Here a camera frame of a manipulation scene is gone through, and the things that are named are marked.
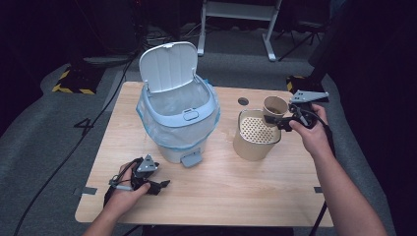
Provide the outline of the translucent blue-edged trash bag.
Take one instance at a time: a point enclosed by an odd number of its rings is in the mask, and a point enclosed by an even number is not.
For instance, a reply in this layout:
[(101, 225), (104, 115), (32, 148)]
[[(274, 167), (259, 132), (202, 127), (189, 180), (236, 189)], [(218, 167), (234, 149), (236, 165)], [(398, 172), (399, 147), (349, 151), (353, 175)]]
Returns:
[(145, 84), (137, 112), (150, 138), (160, 147), (187, 149), (215, 129), (220, 105), (213, 86), (201, 78), (171, 90), (151, 92)]

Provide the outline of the white pedal trash bin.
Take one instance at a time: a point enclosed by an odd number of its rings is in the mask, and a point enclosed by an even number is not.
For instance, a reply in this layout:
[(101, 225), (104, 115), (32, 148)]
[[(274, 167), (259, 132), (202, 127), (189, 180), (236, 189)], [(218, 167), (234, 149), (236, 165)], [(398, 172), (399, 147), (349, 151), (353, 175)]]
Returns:
[[(171, 42), (147, 50), (139, 61), (141, 78), (151, 92), (180, 88), (196, 78), (198, 53), (196, 47), (186, 41)], [(203, 158), (207, 139), (187, 149), (160, 147), (162, 156), (185, 167), (199, 164)]]

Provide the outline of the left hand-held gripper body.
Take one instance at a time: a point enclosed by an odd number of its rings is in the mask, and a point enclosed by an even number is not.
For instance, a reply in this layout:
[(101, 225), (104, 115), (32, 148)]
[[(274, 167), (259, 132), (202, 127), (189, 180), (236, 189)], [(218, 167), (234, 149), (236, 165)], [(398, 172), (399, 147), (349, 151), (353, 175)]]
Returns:
[(149, 177), (157, 170), (158, 164), (153, 161), (150, 155), (146, 157), (140, 157), (135, 160), (136, 165), (132, 170), (131, 176), (131, 186), (134, 191), (138, 190), (145, 183), (150, 183), (151, 186), (154, 186)]

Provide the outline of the person's right hand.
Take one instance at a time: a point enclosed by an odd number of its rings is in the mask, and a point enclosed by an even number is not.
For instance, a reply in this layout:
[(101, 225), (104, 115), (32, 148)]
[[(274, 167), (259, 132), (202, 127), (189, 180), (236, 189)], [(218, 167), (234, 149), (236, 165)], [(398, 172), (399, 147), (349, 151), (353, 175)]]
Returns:
[(332, 156), (325, 130), (325, 125), (328, 123), (326, 111), (317, 104), (312, 106), (314, 112), (322, 119), (322, 122), (318, 122), (312, 129), (307, 129), (296, 121), (290, 121), (289, 125), (301, 136), (303, 145), (312, 158), (318, 159), (320, 157)]

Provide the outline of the white metal table frame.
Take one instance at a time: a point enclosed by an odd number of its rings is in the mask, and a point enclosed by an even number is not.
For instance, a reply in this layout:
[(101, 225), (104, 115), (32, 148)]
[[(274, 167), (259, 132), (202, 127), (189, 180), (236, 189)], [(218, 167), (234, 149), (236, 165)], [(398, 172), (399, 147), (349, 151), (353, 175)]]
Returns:
[(197, 47), (198, 55), (203, 56), (205, 54), (206, 22), (208, 17), (214, 17), (268, 22), (268, 31), (262, 35), (262, 40), (269, 61), (276, 61), (276, 56), (272, 49), (270, 39), (280, 11), (281, 3), (282, 0), (275, 0), (273, 6), (261, 6), (203, 0), (201, 11), (201, 32)]

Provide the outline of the yellow-black striped stand base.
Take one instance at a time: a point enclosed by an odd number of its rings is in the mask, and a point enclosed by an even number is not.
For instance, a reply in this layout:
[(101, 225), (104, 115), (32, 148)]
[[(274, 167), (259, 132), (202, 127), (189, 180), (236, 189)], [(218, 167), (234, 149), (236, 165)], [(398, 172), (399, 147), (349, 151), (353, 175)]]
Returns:
[(316, 82), (310, 77), (289, 76), (286, 78), (287, 89), (291, 93), (298, 90), (324, 92), (324, 88), (320, 82)]
[(96, 94), (102, 75), (102, 69), (89, 68), (82, 71), (68, 66), (52, 90), (66, 93)]

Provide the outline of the black tripod stand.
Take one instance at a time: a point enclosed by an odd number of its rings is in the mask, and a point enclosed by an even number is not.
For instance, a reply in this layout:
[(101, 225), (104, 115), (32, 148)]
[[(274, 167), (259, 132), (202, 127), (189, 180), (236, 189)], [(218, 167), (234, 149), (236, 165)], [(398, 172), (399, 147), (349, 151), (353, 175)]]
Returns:
[(282, 56), (279, 57), (278, 61), (282, 61), (285, 57), (289, 56), (293, 51), (295, 51), (299, 46), (305, 43), (307, 40), (310, 41), (310, 44), (313, 44), (314, 38), (316, 37), (318, 41), (322, 41), (320, 38), (320, 33), (325, 33), (328, 30), (329, 20), (300, 20), (294, 19), (292, 21), (292, 30), (290, 34), (295, 30), (300, 33), (307, 33), (308, 35), (304, 37), (301, 41), (293, 41), (293, 47), (285, 52)]

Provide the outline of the beige paper cup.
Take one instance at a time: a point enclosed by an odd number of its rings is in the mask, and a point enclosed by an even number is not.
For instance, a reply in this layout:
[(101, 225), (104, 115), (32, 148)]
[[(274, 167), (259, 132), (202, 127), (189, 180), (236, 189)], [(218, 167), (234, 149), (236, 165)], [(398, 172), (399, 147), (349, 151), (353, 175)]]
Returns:
[(279, 96), (268, 96), (264, 99), (263, 114), (282, 118), (288, 112), (287, 102)]

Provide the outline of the beige strainer container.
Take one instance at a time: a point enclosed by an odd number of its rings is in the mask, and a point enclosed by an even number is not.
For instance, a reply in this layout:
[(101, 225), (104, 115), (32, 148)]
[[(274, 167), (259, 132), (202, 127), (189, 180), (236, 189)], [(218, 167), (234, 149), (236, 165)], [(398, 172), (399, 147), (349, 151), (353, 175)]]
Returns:
[(239, 113), (233, 147), (241, 158), (264, 159), (280, 140), (281, 131), (264, 123), (262, 110), (245, 109)]

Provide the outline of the person's left hand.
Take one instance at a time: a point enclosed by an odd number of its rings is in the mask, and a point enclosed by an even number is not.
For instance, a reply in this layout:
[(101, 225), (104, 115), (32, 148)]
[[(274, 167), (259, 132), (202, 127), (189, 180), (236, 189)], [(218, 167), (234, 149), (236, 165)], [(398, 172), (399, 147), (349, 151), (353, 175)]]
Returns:
[[(131, 187), (132, 165), (129, 163), (122, 165), (119, 176), (120, 186)], [(115, 189), (103, 210), (111, 216), (120, 217), (136, 205), (139, 198), (147, 193), (149, 187), (150, 183), (145, 183), (135, 191)]]

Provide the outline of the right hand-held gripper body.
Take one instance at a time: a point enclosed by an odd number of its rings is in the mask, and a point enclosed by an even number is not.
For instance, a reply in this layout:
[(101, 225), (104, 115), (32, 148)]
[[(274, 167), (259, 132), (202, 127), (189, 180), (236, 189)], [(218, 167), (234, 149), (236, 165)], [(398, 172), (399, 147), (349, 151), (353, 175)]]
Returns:
[(318, 117), (313, 110), (312, 102), (328, 98), (326, 91), (297, 90), (289, 99), (289, 111), (293, 118), (308, 129), (316, 125)]

